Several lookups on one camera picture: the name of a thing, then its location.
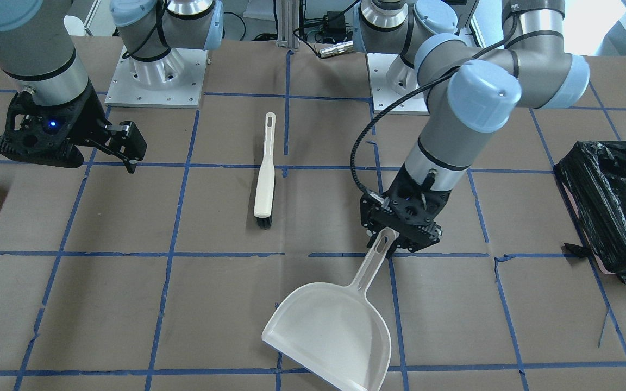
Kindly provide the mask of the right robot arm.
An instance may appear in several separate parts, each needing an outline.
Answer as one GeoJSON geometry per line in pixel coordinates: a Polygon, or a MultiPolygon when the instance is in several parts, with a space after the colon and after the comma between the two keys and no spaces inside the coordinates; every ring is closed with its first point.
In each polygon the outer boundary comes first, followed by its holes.
{"type": "MultiPolygon", "coordinates": [[[[129,173],[147,142],[132,121],[112,124],[63,22],[71,1],[0,1],[0,69],[17,85],[0,154],[37,165],[77,168],[80,146],[118,158],[129,173]]],[[[112,1],[125,74],[139,98],[191,81],[186,50],[213,51],[223,40],[221,1],[112,1]]]]}

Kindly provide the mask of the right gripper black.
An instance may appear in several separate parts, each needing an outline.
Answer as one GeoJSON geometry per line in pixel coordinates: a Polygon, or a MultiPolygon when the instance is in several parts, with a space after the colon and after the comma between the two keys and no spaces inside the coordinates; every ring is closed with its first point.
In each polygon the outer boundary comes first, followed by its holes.
{"type": "Polygon", "coordinates": [[[79,97],[56,106],[35,104],[30,92],[17,92],[7,111],[0,154],[19,162],[63,168],[84,163],[79,146],[96,148],[124,163],[128,173],[144,159],[147,143],[132,121],[112,125],[92,83],[79,97]]]}

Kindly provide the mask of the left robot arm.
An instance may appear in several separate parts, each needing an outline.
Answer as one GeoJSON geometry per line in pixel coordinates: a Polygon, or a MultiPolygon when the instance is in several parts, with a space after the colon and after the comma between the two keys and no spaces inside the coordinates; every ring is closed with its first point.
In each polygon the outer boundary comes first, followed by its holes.
{"type": "Polygon", "coordinates": [[[419,84],[377,114],[351,149],[369,247],[390,230],[393,248],[415,252],[438,243],[436,216],[514,108],[568,108],[586,91],[589,65],[564,49],[566,2],[504,1],[502,7],[503,39],[480,48],[458,35],[457,15],[443,1],[355,5],[355,50],[397,54],[419,84]],[[423,97],[428,122],[390,187],[376,192],[358,178],[358,148],[383,116],[414,96],[423,97]]]}

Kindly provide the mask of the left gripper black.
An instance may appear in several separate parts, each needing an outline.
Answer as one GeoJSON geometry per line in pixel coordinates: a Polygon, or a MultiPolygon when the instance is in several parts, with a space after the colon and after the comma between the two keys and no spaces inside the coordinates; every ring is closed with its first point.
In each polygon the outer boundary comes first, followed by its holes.
{"type": "Polygon", "coordinates": [[[371,237],[367,247],[383,228],[398,232],[395,247],[411,253],[440,242],[442,228],[434,219],[444,207],[444,192],[431,190],[435,177],[430,172],[419,185],[402,167],[387,191],[362,194],[361,223],[371,237]]]}

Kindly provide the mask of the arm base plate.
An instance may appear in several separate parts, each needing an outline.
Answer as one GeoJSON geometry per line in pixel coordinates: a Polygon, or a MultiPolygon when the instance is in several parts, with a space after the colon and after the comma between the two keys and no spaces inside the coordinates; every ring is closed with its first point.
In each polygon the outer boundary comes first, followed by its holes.
{"type": "Polygon", "coordinates": [[[415,70],[400,55],[368,53],[367,65],[374,114],[419,87],[415,70]]]}
{"type": "Polygon", "coordinates": [[[119,59],[105,104],[124,108],[198,109],[209,51],[172,49],[153,62],[119,59]]]}

